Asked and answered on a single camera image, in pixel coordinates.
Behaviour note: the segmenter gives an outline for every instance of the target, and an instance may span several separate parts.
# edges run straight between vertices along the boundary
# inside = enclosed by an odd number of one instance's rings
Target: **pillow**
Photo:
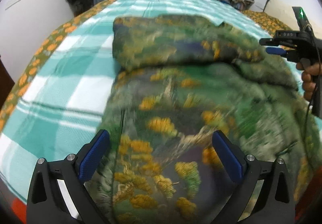
[[[270,0],[264,12],[272,17],[275,17],[288,25],[293,30],[299,30],[296,17],[294,15],[291,5],[284,3],[281,0]],[[315,22],[310,20],[313,27],[314,34],[317,38],[322,39],[322,28],[319,27]]]

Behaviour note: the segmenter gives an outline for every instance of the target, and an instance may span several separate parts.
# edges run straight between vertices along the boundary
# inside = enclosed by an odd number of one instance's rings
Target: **green floral blanket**
[[[301,197],[321,144],[311,115],[304,138],[307,105],[281,57],[199,16],[123,17],[113,30],[123,71],[101,125],[112,149],[87,184],[110,221],[210,223],[236,187],[211,146],[218,129],[259,160],[282,157]]]

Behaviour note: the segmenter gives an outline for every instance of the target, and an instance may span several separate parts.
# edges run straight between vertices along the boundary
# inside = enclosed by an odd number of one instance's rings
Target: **yellow floral pattern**
[[[62,41],[64,39],[64,36],[63,35],[60,35],[56,38],[55,41],[59,42],[59,41]]]
[[[56,49],[56,47],[57,47],[57,44],[55,44],[55,43],[54,43],[54,44],[49,45],[49,46],[48,46],[48,48],[47,48],[47,50],[48,50],[48,51],[53,51],[53,50],[55,50],[55,49]]]
[[[192,79],[184,79],[181,81],[180,86],[182,88],[194,88],[196,86],[199,86],[200,82],[192,80]]]
[[[207,125],[212,126],[217,130],[221,130],[226,136],[228,136],[229,126],[219,111],[204,111],[201,116]]]
[[[180,178],[186,182],[188,198],[192,199],[197,194],[199,185],[201,184],[198,163],[195,161],[177,162],[174,168]]]
[[[127,153],[130,143],[131,143],[131,141],[130,141],[130,137],[128,135],[121,136],[121,141],[120,141],[120,145],[119,145],[119,153],[121,155],[125,155]]]
[[[196,97],[194,94],[189,93],[187,98],[183,104],[184,108],[192,108],[195,107],[199,103],[200,99]]]
[[[12,94],[12,93],[10,93],[9,95],[8,95],[8,97],[7,97],[7,101],[10,101],[10,100],[12,100],[13,99],[13,97],[14,97],[14,95]]]
[[[121,72],[118,75],[118,79],[114,85],[114,88],[119,89],[120,87],[124,86],[129,81],[130,78],[132,78],[134,76],[142,75],[143,73],[144,73],[144,69],[142,69],[142,68],[136,69],[130,73]]]
[[[38,56],[40,53],[42,53],[42,51],[43,51],[43,47],[40,47],[40,48],[36,51],[35,56]]]
[[[171,179],[163,177],[162,175],[157,175],[153,177],[154,182],[158,188],[164,193],[167,199],[171,199],[176,190],[173,188]]]
[[[161,166],[157,162],[149,162],[141,167],[141,172],[147,176],[154,176],[160,174],[162,171]]]
[[[156,208],[158,202],[151,198],[148,195],[136,195],[135,197],[130,198],[130,202],[134,208]]]
[[[245,10],[242,13],[259,24],[261,28],[266,30],[271,36],[275,35],[276,30],[291,30],[289,26],[285,25],[279,19],[271,17],[265,12]]]
[[[209,44],[209,42],[208,42],[208,41],[206,41],[206,40],[202,41],[202,42],[201,42],[201,45],[202,45],[202,47],[203,47],[205,50],[210,50],[210,48],[211,48],[211,45],[210,45],[210,44]]]
[[[219,58],[219,55],[220,55],[220,49],[219,49],[218,41],[214,41],[212,43],[212,49],[214,51],[214,60],[217,60]]]
[[[32,68],[31,70],[29,70],[29,75],[34,75],[36,74],[37,68]]]
[[[146,178],[135,175],[133,172],[116,172],[114,174],[114,179],[122,184],[131,184],[133,185],[133,187],[139,190],[143,190],[146,191],[148,194],[152,194],[152,189],[150,185],[147,183]]]
[[[26,85],[24,85],[24,86],[23,86],[23,87],[18,91],[17,95],[18,95],[19,97],[22,97],[22,96],[26,93],[27,89],[29,88],[29,84],[30,84],[30,83],[27,83]]]
[[[152,160],[151,154],[138,154],[138,155],[132,155],[132,160],[143,160],[145,162],[150,162]]]
[[[130,147],[133,149],[134,152],[140,153],[151,153],[153,148],[150,147],[149,142],[145,142],[142,140],[133,140],[130,144]]]
[[[194,216],[195,210],[196,210],[196,204],[190,202],[188,199],[186,198],[179,198],[177,200],[177,207],[179,209],[179,212],[181,214],[181,216],[185,219],[185,220],[191,220]]]
[[[156,74],[153,74],[150,77],[150,81],[159,81],[159,80],[163,80],[166,79],[168,77],[172,77],[172,76],[183,76],[183,72],[180,72],[178,69],[176,68],[165,68],[165,69],[159,69],[157,71]]]
[[[134,196],[134,185],[132,183],[126,184],[113,196],[113,203],[117,204],[132,196]]]
[[[27,78],[27,74],[23,74],[19,80],[19,86],[22,86],[26,82]]]
[[[39,63],[40,63],[40,59],[36,59],[36,60],[32,63],[32,65],[35,67],[35,66],[37,66]]]
[[[213,147],[205,148],[202,152],[202,162],[207,165],[212,165],[215,168],[223,168],[215,149]]]
[[[160,102],[160,100],[161,97],[159,96],[145,97],[139,105],[139,110],[151,110],[157,103]]]
[[[170,118],[155,117],[148,121],[147,128],[169,136],[176,136],[178,131],[174,128]]]
[[[120,224],[138,224],[142,220],[138,217],[135,217],[132,213],[128,212],[125,214],[120,214],[116,217],[118,223]]]
[[[300,191],[303,189],[303,187],[306,187],[308,184],[309,174],[310,172],[307,158],[303,157],[301,158],[300,172],[297,176],[297,184],[294,190],[294,200],[296,202],[300,199]]]

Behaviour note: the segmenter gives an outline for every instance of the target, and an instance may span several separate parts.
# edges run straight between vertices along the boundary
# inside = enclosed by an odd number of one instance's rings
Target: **human hand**
[[[302,73],[302,88],[304,90],[304,98],[307,101],[311,100],[311,97],[313,95],[313,91],[315,88],[315,83],[313,82],[313,77],[312,76],[317,76],[319,74],[319,63],[315,63],[312,66],[308,66],[306,68],[303,67],[301,63],[296,64],[296,68],[298,70],[303,71]]]

